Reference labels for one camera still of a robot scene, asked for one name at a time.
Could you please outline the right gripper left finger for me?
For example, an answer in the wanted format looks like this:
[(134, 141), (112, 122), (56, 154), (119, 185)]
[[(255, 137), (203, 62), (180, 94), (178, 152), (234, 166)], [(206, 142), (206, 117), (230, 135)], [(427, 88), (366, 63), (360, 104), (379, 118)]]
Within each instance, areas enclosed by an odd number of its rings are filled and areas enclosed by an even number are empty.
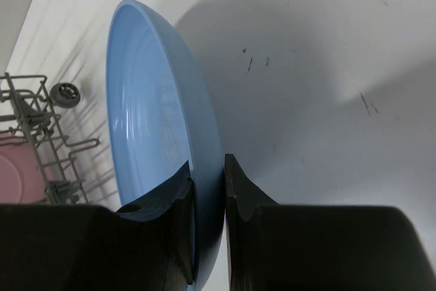
[(193, 283), (193, 181), (182, 165), (111, 211), (1, 206), (2, 290), (186, 290)]

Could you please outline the blue plate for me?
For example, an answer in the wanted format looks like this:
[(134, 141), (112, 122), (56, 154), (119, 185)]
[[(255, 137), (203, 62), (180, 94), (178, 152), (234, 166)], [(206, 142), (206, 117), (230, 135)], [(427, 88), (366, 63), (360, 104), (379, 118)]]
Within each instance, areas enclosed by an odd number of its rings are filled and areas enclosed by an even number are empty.
[(112, 17), (106, 51), (110, 146), (121, 204), (188, 164), (195, 197), (195, 277), (211, 275), (223, 230), (223, 151), (211, 99), (183, 38), (160, 14), (124, 0)]

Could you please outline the pink plate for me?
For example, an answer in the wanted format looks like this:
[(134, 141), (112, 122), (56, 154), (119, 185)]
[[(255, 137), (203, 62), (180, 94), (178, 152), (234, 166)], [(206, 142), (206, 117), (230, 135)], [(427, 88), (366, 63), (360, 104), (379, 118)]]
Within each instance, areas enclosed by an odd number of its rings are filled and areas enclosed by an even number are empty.
[(1, 134), (1, 203), (46, 201), (43, 175), (32, 147), (22, 138)]

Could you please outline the grey wire dish rack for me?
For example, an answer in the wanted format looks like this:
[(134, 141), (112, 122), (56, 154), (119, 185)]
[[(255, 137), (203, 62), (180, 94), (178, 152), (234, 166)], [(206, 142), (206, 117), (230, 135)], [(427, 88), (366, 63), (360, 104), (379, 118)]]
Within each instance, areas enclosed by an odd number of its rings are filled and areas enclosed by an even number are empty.
[(1, 75), (1, 103), (9, 103), (12, 114), (1, 115), (1, 146), (26, 144), (36, 160), (36, 170), (44, 183), (42, 202), (76, 204), (89, 202), (85, 179), (76, 167), (78, 154), (100, 145), (98, 138), (71, 141), (61, 127), (58, 108), (71, 110), (79, 105), (81, 94), (70, 82), (46, 87), (45, 75)]

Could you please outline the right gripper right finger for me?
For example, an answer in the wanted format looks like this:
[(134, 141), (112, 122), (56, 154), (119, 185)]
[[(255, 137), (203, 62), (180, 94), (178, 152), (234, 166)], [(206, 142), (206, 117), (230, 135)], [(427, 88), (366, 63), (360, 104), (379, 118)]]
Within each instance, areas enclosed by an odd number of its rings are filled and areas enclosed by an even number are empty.
[(231, 290), (434, 290), (435, 272), (391, 206), (279, 204), (225, 156)]

